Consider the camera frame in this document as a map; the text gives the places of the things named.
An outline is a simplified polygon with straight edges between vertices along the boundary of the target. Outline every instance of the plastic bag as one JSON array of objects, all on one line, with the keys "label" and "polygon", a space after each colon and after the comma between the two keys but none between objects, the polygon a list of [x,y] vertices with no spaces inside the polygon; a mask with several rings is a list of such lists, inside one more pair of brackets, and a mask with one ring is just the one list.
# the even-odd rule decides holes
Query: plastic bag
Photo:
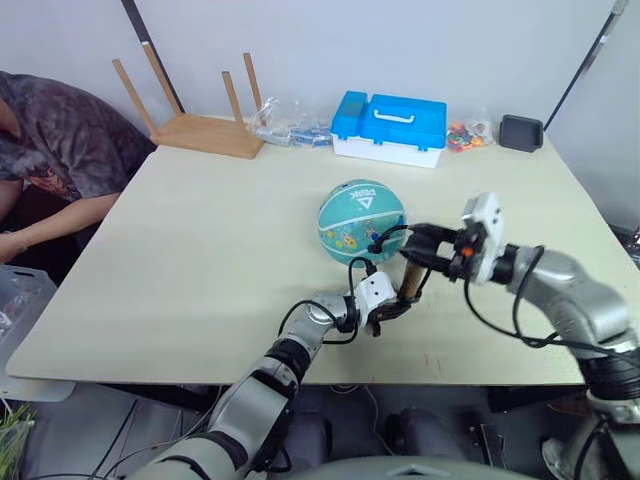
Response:
[{"label": "plastic bag", "polygon": [[491,129],[491,120],[484,110],[480,115],[453,122],[447,129],[447,150],[463,152],[474,147],[493,145],[496,141]]},{"label": "plastic bag", "polygon": [[329,121],[305,111],[296,101],[269,98],[249,120],[249,130],[265,142],[283,147],[324,147],[332,144]]},{"label": "plastic bag", "polygon": [[0,342],[42,290],[30,277],[20,276],[14,276],[10,287],[4,285],[4,288],[8,290],[0,295]]}]

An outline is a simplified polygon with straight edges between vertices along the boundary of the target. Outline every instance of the white toolbox base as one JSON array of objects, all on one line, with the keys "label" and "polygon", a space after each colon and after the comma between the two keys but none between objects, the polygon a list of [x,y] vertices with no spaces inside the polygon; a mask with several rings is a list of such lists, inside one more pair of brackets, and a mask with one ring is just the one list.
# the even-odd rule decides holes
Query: white toolbox base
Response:
[{"label": "white toolbox base", "polygon": [[366,138],[349,137],[347,140],[340,140],[333,133],[331,136],[333,137],[333,151],[337,155],[369,158],[414,167],[435,168],[438,165],[440,154],[444,150],[444,148],[429,148],[427,151],[420,151],[414,145],[393,142],[376,145],[373,140]]}]

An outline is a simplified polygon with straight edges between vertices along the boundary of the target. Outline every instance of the clear plastic bin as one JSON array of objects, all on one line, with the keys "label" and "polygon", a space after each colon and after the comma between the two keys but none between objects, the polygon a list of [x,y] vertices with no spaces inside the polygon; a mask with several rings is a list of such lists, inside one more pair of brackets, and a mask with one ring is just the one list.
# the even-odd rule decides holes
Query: clear plastic bin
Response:
[{"label": "clear plastic bin", "polygon": [[0,265],[0,395],[24,401],[64,400],[73,382],[9,377],[5,368],[56,292],[46,272]]}]

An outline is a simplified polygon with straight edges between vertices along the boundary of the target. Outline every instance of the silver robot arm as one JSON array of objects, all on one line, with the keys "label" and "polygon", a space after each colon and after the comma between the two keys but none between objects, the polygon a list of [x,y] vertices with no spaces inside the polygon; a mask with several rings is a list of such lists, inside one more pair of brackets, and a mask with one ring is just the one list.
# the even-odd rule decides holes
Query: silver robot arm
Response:
[{"label": "silver robot arm", "polygon": [[267,470],[284,442],[293,416],[291,402],[325,334],[333,328],[358,328],[371,310],[393,300],[395,291],[387,275],[376,272],[356,286],[354,296],[314,297],[324,308],[307,304],[288,323],[267,353],[221,398],[206,433],[176,443],[131,479],[235,480],[252,470]]},{"label": "silver robot arm", "polygon": [[[576,358],[594,410],[614,423],[640,424],[638,332],[622,297],[592,280],[567,255],[505,246],[502,209],[493,193],[470,200],[462,221],[465,228],[457,231],[426,223],[407,227],[412,235],[400,249],[408,263],[398,292],[405,307],[419,300],[416,285],[425,270],[441,272],[451,281],[505,285],[547,316],[559,337],[553,342],[565,345]],[[453,245],[453,256],[438,256],[442,243]]]},{"label": "silver robot arm", "polygon": [[[622,297],[592,280],[571,257],[554,251],[546,250],[526,275],[537,252],[518,249],[507,291],[522,289],[522,298],[542,310],[562,340],[612,350],[640,363],[638,333]],[[640,368],[604,352],[568,348],[589,387],[593,408],[615,423],[640,424]]]}]

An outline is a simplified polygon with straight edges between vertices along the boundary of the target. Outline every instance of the basketball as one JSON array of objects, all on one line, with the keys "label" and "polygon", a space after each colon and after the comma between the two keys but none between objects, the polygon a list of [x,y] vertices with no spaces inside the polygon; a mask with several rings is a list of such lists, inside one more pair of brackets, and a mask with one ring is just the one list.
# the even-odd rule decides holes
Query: basketball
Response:
[{"label": "basketball", "polygon": [[378,264],[393,256],[402,245],[404,230],[394,232],[379,254],[369,253],[367,246],[385,230],[404,224],[404,208],[398,197],[373,180],[351,180],[338,185],[318,212],[322,246],[345,265],[354,257],[366,257]]}]

